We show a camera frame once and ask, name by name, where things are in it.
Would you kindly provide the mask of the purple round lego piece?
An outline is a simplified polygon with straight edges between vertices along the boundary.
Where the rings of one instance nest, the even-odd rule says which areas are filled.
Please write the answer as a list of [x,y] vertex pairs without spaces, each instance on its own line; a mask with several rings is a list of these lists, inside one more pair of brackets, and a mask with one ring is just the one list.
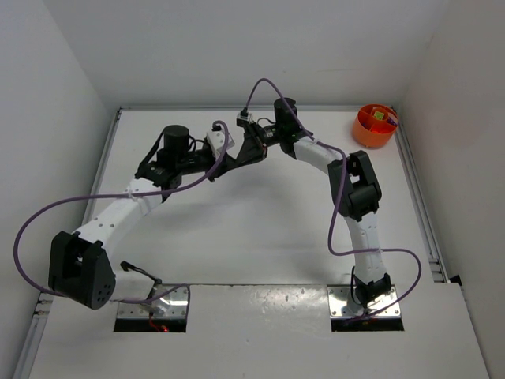
[[390,125],[392,125],[392,126],[394,126],[394,127],[397,127],[398,126],[398,119],[389,116],[388,119],[387,119],[387,123],[390,124]]

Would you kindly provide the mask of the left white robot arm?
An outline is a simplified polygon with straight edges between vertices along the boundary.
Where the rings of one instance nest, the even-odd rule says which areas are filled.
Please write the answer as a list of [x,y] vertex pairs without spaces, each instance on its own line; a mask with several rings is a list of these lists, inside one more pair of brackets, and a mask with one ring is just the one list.
[[186,190],[182,179],[199,174],[191,187],[213,179],[228,162],[232,136],[217,121],[199,149],[190,147],[189,129],[163,128],[140,161],[125,190],[97,216],[74,232],[59,232],[50,246],[49,288],[91,310],[109,301],[147,303],[153,299],[156,279],[131,265],[113,268],[111,258],[121,240],[170,195]]

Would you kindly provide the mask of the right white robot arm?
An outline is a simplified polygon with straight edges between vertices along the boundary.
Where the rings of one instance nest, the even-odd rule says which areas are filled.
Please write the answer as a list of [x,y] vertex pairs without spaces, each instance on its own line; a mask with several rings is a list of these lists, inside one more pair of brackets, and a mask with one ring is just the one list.
[[329,178],[335,206],[328,232],[328,248],[335,256],[345,256],[332,248],[336,216],[348,227],[355,264],[351,272],[351,298],[367,306],[391,290],[391,277],[382,258],[377,232],[376,213],[382,190],[368,154],[358,151],[346,155],[337,148],[318,141],[301,125],[293,99],[274,102],[275,121],[262,127],[244,107],[237,125],[244,130],[244,142],[238,154],[239,163],[257,162],[266,157],[267,149],[279,145],[293,159],[308,163]]

